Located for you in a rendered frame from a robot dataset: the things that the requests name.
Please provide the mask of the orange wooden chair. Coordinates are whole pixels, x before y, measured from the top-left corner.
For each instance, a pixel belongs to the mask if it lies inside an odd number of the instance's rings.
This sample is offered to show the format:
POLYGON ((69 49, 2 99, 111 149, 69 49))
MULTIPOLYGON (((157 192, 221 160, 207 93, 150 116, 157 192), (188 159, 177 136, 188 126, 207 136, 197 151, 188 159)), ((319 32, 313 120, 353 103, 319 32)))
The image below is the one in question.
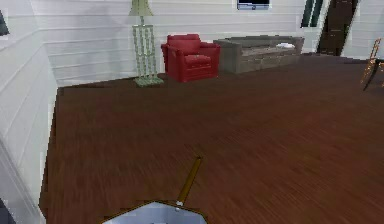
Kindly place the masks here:
POLYGON ((377 56, 377 53, 380 48, 380 43, 381 38, 375 40, 369 59, 367 61, 367 66, 361 77, 360 83, 364 85, 363 90, 366 90, 369 87, 374 77, 376 76, 378 70, 384 72, 384 58, 379 58, 377 56))

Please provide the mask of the green floor lamp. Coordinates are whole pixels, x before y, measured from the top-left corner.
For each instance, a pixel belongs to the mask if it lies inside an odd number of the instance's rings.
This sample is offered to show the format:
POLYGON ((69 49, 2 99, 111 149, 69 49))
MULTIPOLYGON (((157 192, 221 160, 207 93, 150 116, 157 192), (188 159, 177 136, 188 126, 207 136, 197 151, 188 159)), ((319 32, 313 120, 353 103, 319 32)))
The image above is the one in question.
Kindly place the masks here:
POLYGON ((145 23, 145 18, 153 15, 148 0, 132 0, 129 15, 140 19, 132 26, 137 71, 134 81, 139 87, 160 85, 163 80, 156 67, 154 29, 145 23))

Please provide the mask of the grey-brown sofa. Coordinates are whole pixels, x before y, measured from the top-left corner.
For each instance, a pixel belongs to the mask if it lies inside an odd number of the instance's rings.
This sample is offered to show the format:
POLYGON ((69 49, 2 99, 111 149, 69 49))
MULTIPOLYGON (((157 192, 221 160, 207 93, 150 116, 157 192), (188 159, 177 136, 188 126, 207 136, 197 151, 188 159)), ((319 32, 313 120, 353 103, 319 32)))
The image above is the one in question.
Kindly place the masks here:
POLYGON ((259 35, 214 40, 221 47, 219 70, 234 74, 280 67, 296 63, 302 52, 304 37, 259 35), (291 43, 294 49, 277 48, 291 43))

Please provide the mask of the dark green window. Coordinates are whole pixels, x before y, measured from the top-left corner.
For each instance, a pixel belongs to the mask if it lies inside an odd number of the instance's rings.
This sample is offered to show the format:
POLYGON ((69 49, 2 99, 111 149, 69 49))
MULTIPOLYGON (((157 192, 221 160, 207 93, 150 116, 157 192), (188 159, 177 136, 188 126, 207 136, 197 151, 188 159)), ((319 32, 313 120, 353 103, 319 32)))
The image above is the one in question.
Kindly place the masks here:
POLYGON ((306 0, 301 27, 317 27, 324 0, 306 0))

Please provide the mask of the dark brown room door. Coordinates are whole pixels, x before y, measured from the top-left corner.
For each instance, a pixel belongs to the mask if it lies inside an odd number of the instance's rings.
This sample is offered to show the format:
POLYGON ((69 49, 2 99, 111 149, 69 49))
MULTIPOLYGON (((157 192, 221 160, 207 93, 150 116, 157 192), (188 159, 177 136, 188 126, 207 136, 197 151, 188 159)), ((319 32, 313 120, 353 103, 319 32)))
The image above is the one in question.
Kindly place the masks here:
POLYGON ((317 52, 340 56, 359 0, 330 0, 317 52))

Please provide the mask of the dark framed wall picture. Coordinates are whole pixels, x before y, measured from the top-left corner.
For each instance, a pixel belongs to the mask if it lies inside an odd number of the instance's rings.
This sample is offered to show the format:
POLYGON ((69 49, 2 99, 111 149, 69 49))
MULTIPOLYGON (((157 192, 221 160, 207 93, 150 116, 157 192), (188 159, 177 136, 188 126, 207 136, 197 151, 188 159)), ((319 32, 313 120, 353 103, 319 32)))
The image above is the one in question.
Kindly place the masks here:
POLYGON ((6 25, 2 11, 0 10, 0 36, 5 36, 9 34, 8 27, 6 25))

